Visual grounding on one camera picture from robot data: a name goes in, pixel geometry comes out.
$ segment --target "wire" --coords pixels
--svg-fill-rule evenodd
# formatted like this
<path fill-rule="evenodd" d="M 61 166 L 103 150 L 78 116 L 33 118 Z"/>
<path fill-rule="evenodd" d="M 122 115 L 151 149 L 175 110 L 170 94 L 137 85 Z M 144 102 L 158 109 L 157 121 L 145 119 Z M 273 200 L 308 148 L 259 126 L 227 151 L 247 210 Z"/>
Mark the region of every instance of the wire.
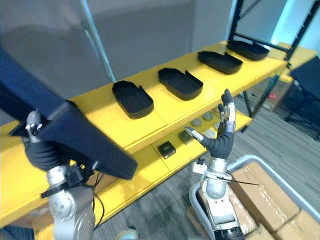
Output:
<path fill-rule="evenodd" d="M 94 227 L 93 230 L 96 230 L 97 227 L 100 225 L 100 223 L 102 222 L 102 219 L 104 218 L 104 215 L 105 215 L 105 206 L 104 206 L 104 203 L 102 202 L 101 198 L 95 193 L 93 192 L 94 196 L 99 200 L 99 202 L 101 203 L 101 206 L 102 206 L 102 215 L 100 217 L 100 220 L 98 221 L 98 223 L 96 224 L 96 226 Z"/>
<path fill-rule="evenodd" d="M 94 185 L 93 185 L 93 189 L 95 189 L 96 186 L 98 185 L 99 174 L 100 174 L 100 172 L 98 171 L 98 174 L 96 175 L 95 183 L 94 183 Z"/>
<path fill-rule="evenodd" d="M 101 180 L 104 178 L 104 174 L 101 175 L 98 181 L 95 182 L 94 188 L 101 182 Z"/>
<path fill-rule="evenodd" d="M 233 183 L 240 183 L 240 184 L 249 184 L 249 185 L 260 186 L 260 184 L 256 184 L 256 183 L 225 179 L 223 176 L 221 176 L 221 177 L 220 177 L 220 176 L 217 176 L 216 178 L 219 179 L 219 180 L 224 180 L 224 181 L 233 182 Z"/>

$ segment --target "red object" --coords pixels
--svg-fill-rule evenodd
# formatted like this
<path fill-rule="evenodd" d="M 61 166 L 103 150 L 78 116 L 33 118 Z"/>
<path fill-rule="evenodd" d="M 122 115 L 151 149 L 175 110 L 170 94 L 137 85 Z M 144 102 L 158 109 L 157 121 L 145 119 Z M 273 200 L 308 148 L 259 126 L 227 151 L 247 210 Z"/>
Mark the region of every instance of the red object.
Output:
<path fill-rule="evenodd" d="M 277 95 L 275 93 L 269 93 L 268 99 L 276 100 L 277 99 Z"/>

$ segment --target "black chair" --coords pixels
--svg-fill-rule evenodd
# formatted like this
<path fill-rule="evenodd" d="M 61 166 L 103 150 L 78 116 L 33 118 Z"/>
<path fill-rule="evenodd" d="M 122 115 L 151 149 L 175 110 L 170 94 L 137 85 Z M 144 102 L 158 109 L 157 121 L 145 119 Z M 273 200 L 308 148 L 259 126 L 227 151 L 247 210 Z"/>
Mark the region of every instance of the black chair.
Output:
<path fill-rule="evenodd" d="M 298 82 L 301 88 L 302 100 L 293 108 L 289 115 L 284 119 L 286 122 L 300 123 L 311 129 L 318 129 L 319 123 L 314 119 L 307 118 L 305 115 L 300 115 L 302 119 L 292 118 L 292 115 L 302 109 L 306 104 L 312 105 L 313 110 L 320 113 L 320 59 L 314 57 L 302 66 L 291 72 L 291 76 Z M 317 131 L 315 140 L 320 140 L 320 129 Z"/>

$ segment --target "black tray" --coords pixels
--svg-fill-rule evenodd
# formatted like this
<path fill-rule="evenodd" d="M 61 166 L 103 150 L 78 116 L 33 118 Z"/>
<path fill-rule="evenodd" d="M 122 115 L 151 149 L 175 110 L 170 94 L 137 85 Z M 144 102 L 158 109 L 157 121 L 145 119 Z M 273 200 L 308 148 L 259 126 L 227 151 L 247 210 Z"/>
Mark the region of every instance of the black tray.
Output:
<path fill-rule="evenodd" d="M 214 51 L 198 52 L 198 60 L 210 68 L 216 69 L 224 74 L 234 74 L 241 68 L 242 61 L 228 53 L 221 55 Z"/>
<path fill-rule="evenodd" d="M 159 81 L 166 89 L 178 98 L 188 101 L 197 97 L 203 87 L 203 82 L 191 75 L 187 70 L 185 74 L 175 68 L 164 68 L 158 71 Z"/>
<path fill-rule="evenodd" d="M 231 40 L 228 41 L 227 47 L 228 49 L 254 61 L 264 59 L 269 53 L 268 49 L 256 42 L 250 44 L 245 41 Z"/>
<path fill-rule="evenodd" d="M 154 109 L 153 99 L 142 86 L 131 81 L 118 81 L 113 84 L 112 92 L 123 111 L 131 119 L 147 116 Z"/>

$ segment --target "brown cardboard box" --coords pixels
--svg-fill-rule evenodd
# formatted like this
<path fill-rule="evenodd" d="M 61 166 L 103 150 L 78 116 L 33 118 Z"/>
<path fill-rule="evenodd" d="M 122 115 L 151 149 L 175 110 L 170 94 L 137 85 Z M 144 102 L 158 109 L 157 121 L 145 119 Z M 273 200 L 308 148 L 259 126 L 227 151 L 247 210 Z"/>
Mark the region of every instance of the brown cardboard box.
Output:
<path fill-rule="evenodd" d="M 118 178 L 110 175 L 99 174 L 99 179 L 102 177 L 99 184 L 95 187 L 95 192 L 98 193 L 108 185 L 115 182 Z M 87 181 L 87 185 L 93 186 L 96 183 L 97 173 L 92 175 Z M 46 204 L 42 207 L 34 209 L 31 212 L 28 212 L 26 215 L 20 217 L 19 219 L 12 222 L 10 225 L 19 226 L 23 228 L 30 229 L 42 229 L 54 222 L 54 219 L 50 213 L 49 205 Z"/>
<path fill-rule="evenodd" d="M 255 220 L 250 216 L 249 212 L 245 209 L 239 198 L 231 189 L 229 193 L 229 200 L 234 208 L 236 216 L 238 217 L 243 234 L 247 235 L 257 227 Z"/>
<path fill-rule="evenodd" d="M 299 212 L 297 205 L 258 163 L 252 162 L 232 176 L 236 181 L 259 184 L 234 182 L 229 185 L 255 222 L 263 224 L 269 232 L 277 231 Z"/>
<path fill-rule="evenodd" d="M 252 231 L 251 233 L 249 233 L 244 239 L 245 240 L 275 240 L 262 224 L 259 224 L 258 228 Z"/>
<path fill-rule="evenodd" d="M 273 236 L 277 240 L 320 240 L 320 225 L 302 210 Z"/>
<path fill-rule="evenodd" d="M 248 98 L 251 102 L 258 103 L 270 80 L 271 78 L 268 78 L 247 90 Z M 262 106 L 269 111 L 273 111 L 286 94 L 290 85 L 288 82 L 279 80 Z"/>

